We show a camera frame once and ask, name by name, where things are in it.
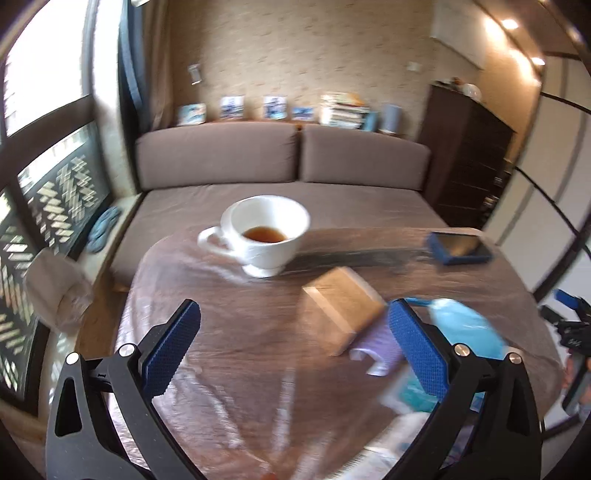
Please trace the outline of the blue cased smartphone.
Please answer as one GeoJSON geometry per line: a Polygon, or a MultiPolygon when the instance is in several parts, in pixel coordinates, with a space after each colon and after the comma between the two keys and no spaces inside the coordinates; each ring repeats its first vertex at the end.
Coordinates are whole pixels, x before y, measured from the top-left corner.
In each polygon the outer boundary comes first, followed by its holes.
{"type": "Polygon", "coordinates": [[[432,232],[426,244],[434,259],[444,266],[482,264],[493,259],[492,251],[473,234],[432,232]]]}

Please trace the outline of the blue slippers pair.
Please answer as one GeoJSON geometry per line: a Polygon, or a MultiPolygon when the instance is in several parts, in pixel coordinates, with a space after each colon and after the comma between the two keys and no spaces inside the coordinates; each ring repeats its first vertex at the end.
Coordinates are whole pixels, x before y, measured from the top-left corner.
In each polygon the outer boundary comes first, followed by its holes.
{"type": "Polygon", "coordinates": [[[100,215],[88,234],[86,250],[89,253],[95,254],[105,248],[120,215],[121,208],[118,206],[111,206],[100,215]]]}

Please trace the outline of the dental floss box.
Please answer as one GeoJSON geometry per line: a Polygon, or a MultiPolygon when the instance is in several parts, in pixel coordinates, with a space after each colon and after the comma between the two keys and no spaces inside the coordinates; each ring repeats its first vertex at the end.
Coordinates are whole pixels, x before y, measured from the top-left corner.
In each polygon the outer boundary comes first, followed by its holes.
{"type": "Polygon", "coordinates": [[[394,382],[381,395],[380,403],[397,415],[416,412],[431,413],[439,400],[427,394],[410,366],[405,365],[394,376],[394,382]]]}

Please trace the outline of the grey cylindrical speaker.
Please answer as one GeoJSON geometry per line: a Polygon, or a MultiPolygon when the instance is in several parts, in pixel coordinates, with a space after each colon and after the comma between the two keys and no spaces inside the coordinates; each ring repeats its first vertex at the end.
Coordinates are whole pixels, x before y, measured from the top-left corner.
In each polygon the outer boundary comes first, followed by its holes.
{"type": "Polygon", "coordinates": [[[403,109],[396,104],[385,104],[382,111],[380,132],[387,135],[398,135],[402,121],[403,109]]]}

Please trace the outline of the white embossed teacup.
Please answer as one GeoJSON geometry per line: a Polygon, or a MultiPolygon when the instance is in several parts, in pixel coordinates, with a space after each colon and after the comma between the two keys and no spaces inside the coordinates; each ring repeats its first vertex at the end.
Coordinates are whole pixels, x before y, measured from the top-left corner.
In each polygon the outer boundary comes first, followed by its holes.
{"type": "Polygon", "coordinates": [[[254,278],[279,275],[301,246],[311,215],[301,203],[276,195],[257,195],[228,207],[217,226],[201,231],[197,245],[235,261],[254,278]]]}

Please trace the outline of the light blue drawstring pouch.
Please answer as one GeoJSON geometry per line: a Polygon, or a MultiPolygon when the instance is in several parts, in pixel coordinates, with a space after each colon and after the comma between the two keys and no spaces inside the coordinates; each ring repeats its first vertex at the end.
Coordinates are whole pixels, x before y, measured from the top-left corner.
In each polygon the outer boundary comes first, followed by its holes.
{"type": "Polygon", "coordinates": [[[432,323],[450,344],[463,343],[480,357],[504,359],[507,344],[491,323],[472,308],[448,298],[407,297],[406,301],[413,307],[426,307],[432,323]]]}

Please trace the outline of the photo frame far left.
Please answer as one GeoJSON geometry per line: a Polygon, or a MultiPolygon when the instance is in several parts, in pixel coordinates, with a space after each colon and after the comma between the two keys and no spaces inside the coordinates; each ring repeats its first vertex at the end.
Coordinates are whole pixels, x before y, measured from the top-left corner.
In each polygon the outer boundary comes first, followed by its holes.
{"type": "Polygon", "coordinates": [[[206,121],[206,105],[193,103],[177,108],[176,124],[178,126],[200,125],[206,121]]]}

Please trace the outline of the photo frame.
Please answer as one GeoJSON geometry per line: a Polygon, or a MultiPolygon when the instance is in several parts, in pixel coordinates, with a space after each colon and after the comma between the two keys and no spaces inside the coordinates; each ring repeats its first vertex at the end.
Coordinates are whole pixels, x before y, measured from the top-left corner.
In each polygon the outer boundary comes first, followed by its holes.
{"type": "Polygon", "coordinates": [[[263,118],[266,120],[287,119],[287,97],[266,95],[263,97],[263,118]]]}
{"type": "Polygon", "coordinates": [[[221,120],[242,120],[245,114],[245,96],[231,95],[221,98],[221,120]]]}
{"type": "Polygon", "coordinates": [[[291,110],[291,119],[298,122],[312,122],[315,120],[315,109],[313,107],[294,106],[291,110]]]}
{"type": "Polygon", "coordinates": [[[200,125],[206,121],[206,105],[193,103],[177,108],[176,124],[178,126],[200,125]]]}

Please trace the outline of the brown sofa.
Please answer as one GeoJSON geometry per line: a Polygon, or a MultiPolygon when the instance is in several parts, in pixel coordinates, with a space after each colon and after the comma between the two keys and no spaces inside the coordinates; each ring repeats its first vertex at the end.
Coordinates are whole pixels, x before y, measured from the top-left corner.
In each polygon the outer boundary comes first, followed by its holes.
{"type": "Polygon", "coordinates": [[[135,157],[144,197],[110,267],[123,287],[155,243],[209,227],[256,195],[300,202],[315,230],[445,224],[420,193],[429,149],[379,133],[215,122],[147,133],[135,157]]]}

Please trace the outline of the dark wooden cabinet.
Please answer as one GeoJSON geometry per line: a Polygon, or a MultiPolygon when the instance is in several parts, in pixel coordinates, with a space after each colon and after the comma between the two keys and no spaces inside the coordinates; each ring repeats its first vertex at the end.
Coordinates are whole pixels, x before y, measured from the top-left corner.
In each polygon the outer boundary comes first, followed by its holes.
{"type": "Polygon", "coordinates": [[[418,142],[431,157],[422,195],[451,227],[484,225],[483,207],[514,130],[468,96],[433,85],[418,142]]]}

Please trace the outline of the gold cardboard box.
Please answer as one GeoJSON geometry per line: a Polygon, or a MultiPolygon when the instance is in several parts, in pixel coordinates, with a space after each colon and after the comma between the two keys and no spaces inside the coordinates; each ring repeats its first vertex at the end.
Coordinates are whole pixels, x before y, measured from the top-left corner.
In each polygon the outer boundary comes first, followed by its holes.
{"type": "Polygon", "coordinates": [[[301,322],[330,356],[344,353],[385,309],[381,295],[349,267],[332,268],[301,288],[301,322]]]}

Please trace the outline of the purple hair roller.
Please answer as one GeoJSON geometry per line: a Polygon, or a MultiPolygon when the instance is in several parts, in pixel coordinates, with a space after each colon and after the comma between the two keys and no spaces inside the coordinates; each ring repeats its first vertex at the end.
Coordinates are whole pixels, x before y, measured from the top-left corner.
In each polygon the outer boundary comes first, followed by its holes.
{"type": "Polygon", "coordinates": [[[349,359],[363,361],[365,358],[373,360],[367,374],[375,377],[388,376],[405,359],[386,316],[377,319],[363,331],[349,348],[349,359]]]}

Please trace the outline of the stack of books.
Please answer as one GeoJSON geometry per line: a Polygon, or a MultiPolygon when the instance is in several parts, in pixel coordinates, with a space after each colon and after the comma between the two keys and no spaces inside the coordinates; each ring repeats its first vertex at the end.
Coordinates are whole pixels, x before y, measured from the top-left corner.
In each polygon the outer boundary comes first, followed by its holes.
{"type": "Polygon", "coordinates": [[[370,107],[353,93],[327,92],[321,96],[321,125],[356,130],[365,123],[370,107]]]}

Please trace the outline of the white chair backrest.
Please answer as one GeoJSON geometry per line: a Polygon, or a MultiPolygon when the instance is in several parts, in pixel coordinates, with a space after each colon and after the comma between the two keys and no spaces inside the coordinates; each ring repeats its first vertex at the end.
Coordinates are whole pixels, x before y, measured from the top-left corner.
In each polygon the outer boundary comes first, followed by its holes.
{"type": "Polygon", "coordinates": [[[29,265],[24,289],[40,321],[54,332],[77,333],[93,302],[93,288],[79,265],[51,249],[29,265]]]}

